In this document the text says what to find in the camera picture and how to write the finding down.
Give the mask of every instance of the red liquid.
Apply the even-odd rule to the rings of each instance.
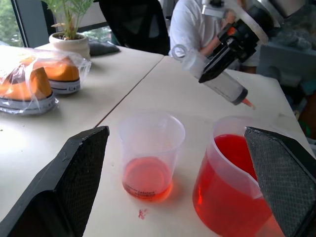
[[[257,179],[244,137],[221,135],[215,143],[222,154]],[[193,204],[200,219],[224,237],[254,237],[272,213],[263,198],[239,192],[221,179],[203,159],[193,191]]]
[[[135,158],[125,170],[125,190],[141,200],[161,201],[172,190],[172,177],[168,166],[157,157]]]

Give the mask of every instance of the red stain on table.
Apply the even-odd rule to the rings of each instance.
[[[138,215],[138,218],[139,218],[139,219],[144,220],[144,219],[145,219],[146,214],[147,214],[147,209],[144,209],[144,210],[139,209],[139,215]]]

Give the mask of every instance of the chair backrest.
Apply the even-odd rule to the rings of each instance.
[[[158,0],[99,0],[99,4],[122,46],[168,54],[169,36]]]

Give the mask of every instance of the plastic measuring cup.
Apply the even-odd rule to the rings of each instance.
[[[247,126],[281,133],[247,117],[217,121],[193,192],[200,219],[224,237],[253,237],[272,216],[244,138]]]
[[[141,113],[122,122],[119,134],[125,190],[142,200],[165,199],[185,139],[182,123],[162,112]]]

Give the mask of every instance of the green trees outside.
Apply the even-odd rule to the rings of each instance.
[[[10,0],[0,0],[0,41],[11,46],[24,46]]]

